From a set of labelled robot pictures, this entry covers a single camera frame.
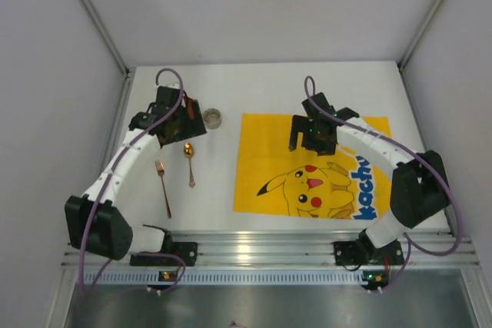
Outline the red plastic plate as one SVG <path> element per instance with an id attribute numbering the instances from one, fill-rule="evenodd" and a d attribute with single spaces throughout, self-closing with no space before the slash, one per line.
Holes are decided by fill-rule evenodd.
<path id="1" fill-rule="evenodd" d="M 194 120 L 193 101 L 194 100 L 192 98 L 188 97 L 188 94 L 186 92 L 184 92 L 184 103 L 185 103 L 185 107 L 187 109 L 189 119 L 191 121 Z"/>

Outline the yellow Pikachu cloth mat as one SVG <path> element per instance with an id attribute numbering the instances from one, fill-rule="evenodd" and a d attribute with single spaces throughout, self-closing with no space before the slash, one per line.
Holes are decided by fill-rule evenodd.
<path id="1" fill-rule="evenodd" d="M 290 217 L 374 220 L 390 208 L 391 181 L 348 147 L 319 156 L 289 151 L 291 116 L 244 114 L 234 211 Z"/>

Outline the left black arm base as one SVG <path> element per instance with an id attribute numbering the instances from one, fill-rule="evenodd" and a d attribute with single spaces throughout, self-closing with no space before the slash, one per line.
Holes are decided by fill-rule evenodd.
<path id="1" fill-rule="evenodd" d="M 159 253 L 179 257 L 186 267 L 193 267 L 198 256 L 198 244 L 196 242 L 172 241 L 164 245 Z M 137 253 L 131 256 L 130 265 L 133 267 L 177 267 L 182 265 L 182 262 L 170 257 L 155 256 L 154 253 L 151 256 Z"/>

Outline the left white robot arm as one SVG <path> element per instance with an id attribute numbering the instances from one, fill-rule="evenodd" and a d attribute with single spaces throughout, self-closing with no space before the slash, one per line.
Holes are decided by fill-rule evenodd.
<path id="1" fill-rule="evenodd" d="M 144 198 L 138 185 L 167 144 L 206 134 L 198 100 L 177 88 L 160 86 L 146 111 L 130 120 L 117 153 L 80 197 L 65 203 L 72 247 L 120 260 L 129 253 L 159 253 L 165 230 L 155 225 L 163 214 Z"/>

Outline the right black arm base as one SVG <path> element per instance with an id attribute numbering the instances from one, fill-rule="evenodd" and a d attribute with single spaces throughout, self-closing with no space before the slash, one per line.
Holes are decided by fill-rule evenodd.
<path id="1" fill-rule="evenodd" d="M 358 240 L 335 241 L 335 264 L 340 267 L 400 266 L 404 262 L 401 243 L 397 240 L 382 248 L 364 246 Z"/>

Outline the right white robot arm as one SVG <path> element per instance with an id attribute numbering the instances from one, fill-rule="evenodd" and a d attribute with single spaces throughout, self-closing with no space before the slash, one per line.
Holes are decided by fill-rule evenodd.
<path id="1" fill-rule="evenodd" d="M 302 103 L 305 114 L 291 119 L 288 148 L 302 146 L 321 156 L 346 147 L 391 180 L 390 209 L 362 230 L 357 242 L 366 253 L 386 247 L 453 202 L 441 156 L 417 153 L 370 126 L 350 108 L 335 110 L 323 93 Z"/>

